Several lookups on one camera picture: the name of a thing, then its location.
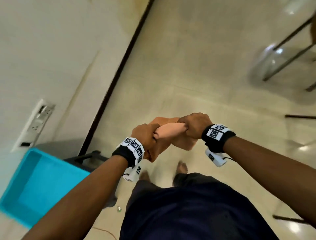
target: power socket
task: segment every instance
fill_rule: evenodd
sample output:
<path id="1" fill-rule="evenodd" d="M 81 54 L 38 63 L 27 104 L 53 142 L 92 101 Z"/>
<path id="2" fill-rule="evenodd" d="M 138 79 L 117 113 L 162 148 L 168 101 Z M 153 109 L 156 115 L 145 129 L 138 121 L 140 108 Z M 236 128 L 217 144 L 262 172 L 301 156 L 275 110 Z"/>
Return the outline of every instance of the power socket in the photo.
<path id="1" fill-rule="evenodd" d="M 34 146 L 54 107 L 43 99 L 38 102 L 11 152 Z"/>

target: person's left arm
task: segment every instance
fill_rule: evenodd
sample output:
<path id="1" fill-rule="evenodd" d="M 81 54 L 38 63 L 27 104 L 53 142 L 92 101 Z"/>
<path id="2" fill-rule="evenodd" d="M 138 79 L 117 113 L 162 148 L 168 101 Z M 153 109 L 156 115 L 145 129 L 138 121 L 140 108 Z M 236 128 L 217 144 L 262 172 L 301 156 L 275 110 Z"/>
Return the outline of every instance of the person's left arm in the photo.
<path id="1" fill-rule="evenodd" d="M 131 137 L 144 149 L 154 146 L 154 131 L 158 124 L 143 124 L 134 128 Z M 91 228 L 120 179 L 128 161 L 114 155 L 66 194 L 22 240 L 78 240 Z"/>

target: dark pants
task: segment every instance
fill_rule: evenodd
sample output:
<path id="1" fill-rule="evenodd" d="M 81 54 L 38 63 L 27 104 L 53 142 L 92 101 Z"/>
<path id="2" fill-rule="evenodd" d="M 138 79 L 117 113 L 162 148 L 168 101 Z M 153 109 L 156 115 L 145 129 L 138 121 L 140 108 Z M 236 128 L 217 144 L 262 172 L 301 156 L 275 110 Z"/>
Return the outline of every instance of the dark pants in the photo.
<path id="1" fill-rule="evenodd" d="M 179 173 L 175 176 L 173 180 L 173 186 L 184 187 L 184 186 L 190 186 L 194 184 L 207 183 L 207 182 L 219 182 L 219 181 L 211 176 L 204 176 L 200 173 L 190 173 L 190 174 Z M 127 202 L 126 211 L 131 206 L 131 204 L 134 201 L 136 201 L 138 198 L 159 189 L 161 189 L 161 187 L 156 186 L 152 182 L 148 182 L 146 180 L 138 180 L 138 182 L 136 183 L 132 191 L 131 197 Z"/>

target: blue plastic bin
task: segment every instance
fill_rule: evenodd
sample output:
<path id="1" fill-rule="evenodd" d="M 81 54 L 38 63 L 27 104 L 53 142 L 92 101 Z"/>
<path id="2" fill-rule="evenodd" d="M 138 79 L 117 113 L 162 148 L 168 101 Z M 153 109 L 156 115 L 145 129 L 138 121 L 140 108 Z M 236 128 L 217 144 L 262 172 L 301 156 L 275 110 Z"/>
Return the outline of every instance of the blue plastic bin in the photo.
<path id="1" fill-rule="evenodd" d="M 4 192 L 0 210 L 31 228 L 89 174 L 32 148 L 23 157 Z"/>

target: forearm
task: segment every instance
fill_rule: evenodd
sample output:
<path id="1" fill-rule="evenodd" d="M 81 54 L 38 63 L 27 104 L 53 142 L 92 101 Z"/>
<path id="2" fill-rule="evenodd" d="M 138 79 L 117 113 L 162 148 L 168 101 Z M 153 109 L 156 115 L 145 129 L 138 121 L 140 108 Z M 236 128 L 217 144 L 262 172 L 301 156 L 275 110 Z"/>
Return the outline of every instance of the forearm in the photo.
<path id="1" fill-rule="evenodd" d="M 238 137 L 224 145 L 246 172 L 316 226 L 316 169 Z"/>
<path id="2" fill-rule="evenodd" d="M 98 217 L 127 161 L 113 156 L 66 194 L 23 240 L 79 239 Z"/>

